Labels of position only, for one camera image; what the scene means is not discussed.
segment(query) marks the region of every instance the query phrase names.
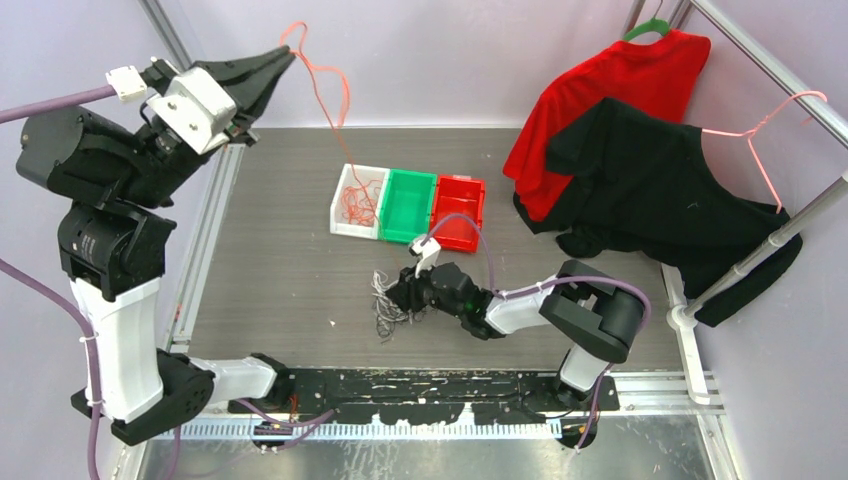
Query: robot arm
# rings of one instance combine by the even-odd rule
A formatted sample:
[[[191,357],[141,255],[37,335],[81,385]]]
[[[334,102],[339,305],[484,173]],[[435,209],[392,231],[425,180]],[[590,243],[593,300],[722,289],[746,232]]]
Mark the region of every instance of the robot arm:
[[[575,345],[566,353],[554,388],[569,408],[581,408],[596,379],[610,366],[627,360],[639,330],[644,305],[630,293],[601,283],[569,283],[569,278],[609,278],[577,261],[562,264],[556,275],[535,287],[492,292],[474,284],[454,263],[435,265],[434,239],[416,239],[418,257],[404,268],[386,295],[398,307],[417,312],[425,306],[448,313],[477,338],[503,338],[522,328],[553,324]]]
[[[101,411],[129,445],[192,419],[210,402],[254,398],[280,407],[291,394],[288,369],[261,354],[212,361],[156,350],[159,279],[176,224],[150,209],[172,205],[171,195],[221,146],[257,141],[251,127],[294,59],[280,47],[195,62],[186,72],[157,59],[140,74],[110,72],[122,98],[156,91],[134,134],[79,106],[24,124],[18,173],[72,200],[58,229],[61,265],[95,333],[86,341],[97,345],[90,372],[102,385]],[[91,389],[89,377],[71,397],[88,416]]]

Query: black t-shirt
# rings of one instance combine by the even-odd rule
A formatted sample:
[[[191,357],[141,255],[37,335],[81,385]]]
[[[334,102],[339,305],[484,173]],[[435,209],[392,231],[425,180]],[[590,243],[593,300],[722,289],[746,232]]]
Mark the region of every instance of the black t-shirt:
[[[571,229],[557,243],[572,257],[604,249],[644,252],[680,269],[695,298],[789,220],[776,207],[732,195],[715,180],[701,129],[669,123],[605,98],[551,138],[546,169],[574,175],[534,231]],[[801,250],[795,236],[695,315],[715,326],[774,283]]]

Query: gray table surface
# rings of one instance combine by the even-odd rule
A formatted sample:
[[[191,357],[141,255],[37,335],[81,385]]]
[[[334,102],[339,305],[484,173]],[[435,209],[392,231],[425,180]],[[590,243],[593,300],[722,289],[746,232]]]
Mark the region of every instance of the gray table surface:
[[[329,207],[345,156],[325,129],[260,130],[241,165],[203,294],[190,354],[236,358],[262,352],[290,366],[556,369],[571,342],[553,326],[480,341],[444,314],[401,325],[391,341],[376,334],[375,269],[397,276],[406,247],[329,233]],[[568,257],[553,234],[533,235],[512,206],[501,167],[515,129],[346,129],[362,165],[460,174],[486,182],[483,231],[497,287],[518,288],[555,273]],[[443,253],[486,283],[482,246]],[[680,369],[659,264],[637,253],[604,252],[587,261],[631,282],[651,299],[651,324],[620,368]]]

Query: green bin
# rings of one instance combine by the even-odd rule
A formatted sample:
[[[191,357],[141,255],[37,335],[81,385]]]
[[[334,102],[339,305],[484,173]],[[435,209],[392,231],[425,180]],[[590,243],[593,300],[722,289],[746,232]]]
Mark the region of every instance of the green bin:
[[[383,195],[380,239],[410,243],[430,228],[430,211],[438,177],[432,173],[393,169]]]

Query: clothing rack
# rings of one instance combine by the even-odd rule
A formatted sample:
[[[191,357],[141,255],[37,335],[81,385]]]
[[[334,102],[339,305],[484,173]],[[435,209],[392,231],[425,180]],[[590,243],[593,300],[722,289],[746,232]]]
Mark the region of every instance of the clothing rack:
[[[635,0],[630,9],[625,28],[629,31],[639,19],[644,0]],[[791,70],[777,60],[768,50],[751,38],[745,30],[736,25],[709,0],[678,0],[672,10],[669,25],[680,29],[686,23],[692,10],[697,10],[712,23],[725,37],[736,45],[760,70],[789,95],[810,90]],[[830,133],[843,147],[848,148],[848,122],[836,113],[826,102],[818,97],[804,96],[795,99],[816,122]],[[848,171],[837,178],[829,187],[801,209],[785,225],[774,231],[751,252],[748,257],[734,265],[713,286],[698,298],[688,302],[682,293],[680,273],[663,265],[663,276],[669,295],[670,311],[668,323],[677,333],[689,396],[700,404],[709,405],[720,402],[716,395],[707,390],[704,371],[701,365],[698,345],[695,342],[694,328],[697,325],[695,313],[709,299],[732,287],[745,278],[757,265],[761,264],[792,237],[801,232],[818,216],[848,195]]]

